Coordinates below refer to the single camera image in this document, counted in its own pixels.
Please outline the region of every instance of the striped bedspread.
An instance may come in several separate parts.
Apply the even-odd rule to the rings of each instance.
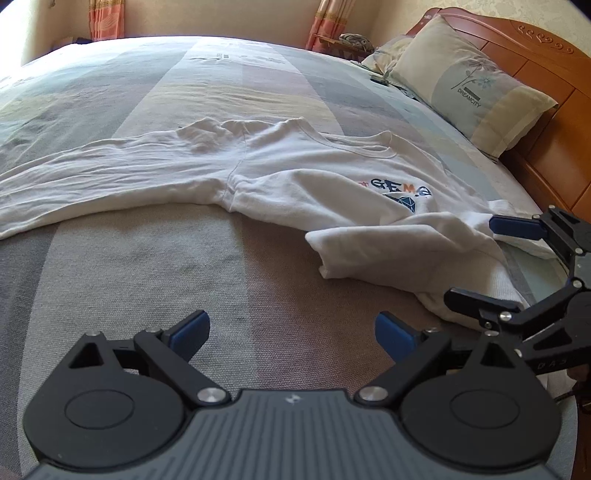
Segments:
[[[0,80],[0,175],[104,139],[182,127],[205,116],[305,117],[332,134],[391,130],[441,159],[488,200],[535,204],[503,167],[453,127],[352,63],[227,38],[174,37],[72,45]],[[560,285],[555,262],[504,247],[530,302]],[[196,309],[212,318],[193,365],[241,387],[354,391],[391,364],[373,339],[390,310],[417,329],[440,321],[413,295],[323,280],[304,232],[215,206],[100,213],[0,242],[0,478],[35,460],[22,412],[87,330],[128,338]]]

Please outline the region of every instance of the wooden headboard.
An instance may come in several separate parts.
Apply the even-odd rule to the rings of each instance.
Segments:
[[[591,222],[591,58],[540,27],[461,8],[428,10],[409,35],[436,14],[502,70],[558,102],[501,161],[540,208],[554,204]]]

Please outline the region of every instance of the orange curtain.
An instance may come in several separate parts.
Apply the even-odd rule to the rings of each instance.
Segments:
[[[124,6],[125,0],[90,0],[88,20],[92,41],[125,36]]]
[[[306,50],[324,52],[324,48],[315,35],[322,35],[323,37],[339,38],[345,30],[345,25],[351,14],[351,10],[355,0],[322,0],[310,36],[306,43]]]

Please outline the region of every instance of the pillowcase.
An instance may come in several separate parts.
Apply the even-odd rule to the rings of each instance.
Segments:
[[[371,55],[361,62],[361,65],[375,73],[386,73],[386,69],[395,65],[412,39],[408,35],[394,37],[380,48],[376,48]]]
[[[501,71],[440,15],[414,37],[392,73],[493,157],[513,147],[557,104]]]

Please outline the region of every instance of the metal pin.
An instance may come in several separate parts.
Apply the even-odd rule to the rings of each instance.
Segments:
[[[499,314],[499,320],[502,322],[510,322],[512,318],[511,312],[500,312]]]
[[[227,393],[221,388],[209,387],[199,390],[197,393],[197,398],[202,402],[214,404],[225,400],[226,395]]]
[[[388,390],[377,385],[371,387],[363,387],[359,390],[359,396],[365,401],[382,401],[388,397]]]

